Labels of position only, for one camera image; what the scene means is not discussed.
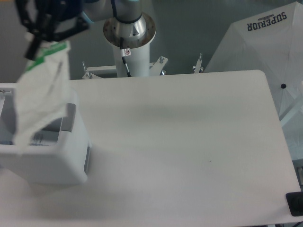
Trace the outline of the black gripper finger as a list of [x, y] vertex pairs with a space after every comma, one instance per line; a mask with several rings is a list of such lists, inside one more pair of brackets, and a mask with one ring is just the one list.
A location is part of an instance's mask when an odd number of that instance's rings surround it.
[[60, 42], [89, 29], [88, 22], [82, 16], [76, 17], [75, 23], [72, 27], [57, 32], [56, 29], [58, 28], [59, 24], [59, 21], [51, 18], [47, 22], [46, 27], [43, 29], [42, 40], [46, 42]]
[[25, 58], [28, 60], [35, 60], [36, 53], [42, 42], [41, 31], [45, 21], [47, 11], [46, 0], [35, 0], [35, 7], [37, 16], [35, 22], [31, 20], [30, 14], [27, 10], [29, 0], [15, 0], [15, 6], [19, 16], [20, 23], [33, 35], [32, 41], [25, 53]]

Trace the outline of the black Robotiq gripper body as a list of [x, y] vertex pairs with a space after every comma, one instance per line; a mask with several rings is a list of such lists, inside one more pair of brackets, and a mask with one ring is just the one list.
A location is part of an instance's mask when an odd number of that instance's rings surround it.
[[84, 8], [83, 0], [36, 0], [36, 9], [63, 22], [77, 17]]

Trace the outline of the silver and grey robot arm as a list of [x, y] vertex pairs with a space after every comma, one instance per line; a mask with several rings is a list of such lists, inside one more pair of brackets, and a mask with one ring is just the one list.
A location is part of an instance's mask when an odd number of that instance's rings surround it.
[[89, 29], [84, 18], [92, 21], [114, 18], [122, 24], [136, 24], [143, 18], [140, 0], [36, 0], [36, 18], [31, 20], [27, 0], [16, 0], [22, 26], [33, 37], [25, 52], [35, 60], [42, 42], [60, 42]]

